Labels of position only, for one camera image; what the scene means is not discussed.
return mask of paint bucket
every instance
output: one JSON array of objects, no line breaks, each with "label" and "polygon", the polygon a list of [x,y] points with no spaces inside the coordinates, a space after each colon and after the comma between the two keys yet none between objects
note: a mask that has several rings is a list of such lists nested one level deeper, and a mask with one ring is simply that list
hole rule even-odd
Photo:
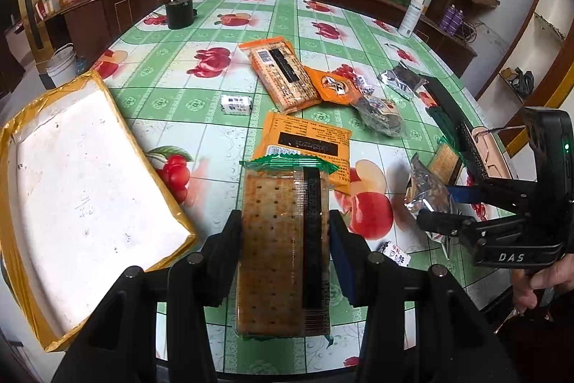
[{"label": "paint bucket", "polygon": [[76,78],[76,51],[73,44],[68,43],[54,52],[48,61],[46,73],[57,87]]}]

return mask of metal screw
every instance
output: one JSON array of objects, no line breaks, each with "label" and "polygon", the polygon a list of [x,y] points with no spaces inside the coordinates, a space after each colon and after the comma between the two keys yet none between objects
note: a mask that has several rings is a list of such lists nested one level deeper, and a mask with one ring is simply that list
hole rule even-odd
[{"label": "metal screw", "polygon": [[371,252],[367,255],[367,261],[373,265],[378,265],[385,261],[385,256],[381,252]]},{"label": "metal screw", "polygon": [[126,268],[126,270],[123,272],[126,278],[135,278],[136,276],[139,275],[139,273],[140,273],[139,266],[130,266],[129,268]]},{"label": "metal screw", "polygon": [[442,278],[448,274],[448,270],[446,266],[443,265],[433,265],[430,269],[435,276]]},{"label": "metal screw", "polygon": [[187,262],[192,265],[199,265],[203,262],[203,254],[201,252],[193,252],[187,256]]}]

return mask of orange snack package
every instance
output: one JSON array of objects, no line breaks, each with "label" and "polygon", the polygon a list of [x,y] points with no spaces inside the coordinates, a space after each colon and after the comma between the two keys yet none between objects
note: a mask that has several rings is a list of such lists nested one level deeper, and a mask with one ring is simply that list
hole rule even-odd
[{"label": "orange snack package", "polygon": [[332,72],[312,69],[306,65],[304,68],[323,101],[349,105],[363,96],[348,78]]},{"label": "orange snack package", "polygon": [[291,43],[283,37],[258,39],[239,45],[282,114],[321,102]]},{"label": "orange snack package", "polygon": [[329,175],[331,188],[351,195],[349,139],[351,131],[313,120],[268,112],[263,137],[253,159],[270,154],[307,154],[331,162],[339,168]]}]

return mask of white spray bottle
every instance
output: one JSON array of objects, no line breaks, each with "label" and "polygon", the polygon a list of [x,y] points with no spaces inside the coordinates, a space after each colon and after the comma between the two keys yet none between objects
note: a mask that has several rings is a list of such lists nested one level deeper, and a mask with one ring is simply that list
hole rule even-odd
[{"label": "white spray bottle", "polygon": [[401,36],[405,38],[410,38],[413,34],[414,29],[417,26],[419,18],[423,13],[423,2],[425,0],[412,0],[410,2],[409,8],[403,18],[401,26],[398,28],[398,32]]}]

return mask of purple bottle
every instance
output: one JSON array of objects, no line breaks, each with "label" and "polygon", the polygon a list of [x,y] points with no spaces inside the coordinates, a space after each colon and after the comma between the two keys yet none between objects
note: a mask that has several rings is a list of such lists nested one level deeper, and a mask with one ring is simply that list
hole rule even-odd
[{"label": "purple bottle", "polygon": [[460,27],[463,23],[463,11],[458,11],[455,13],[455,16],[452,18],[451,22],[448,24],[447,34],[454,35],[458,27]]},{"label": "purple bottle", "polygon": [[444,17],[440,21],[440,24],[438,25],[438,27],[443,29],[444,31],[447,31],[448,24],[451,22],[452,18],[455,16],[455,13],[456,13],[456,7],[453,4],[452,6],[447,8],[447,10],[444,12]]}]

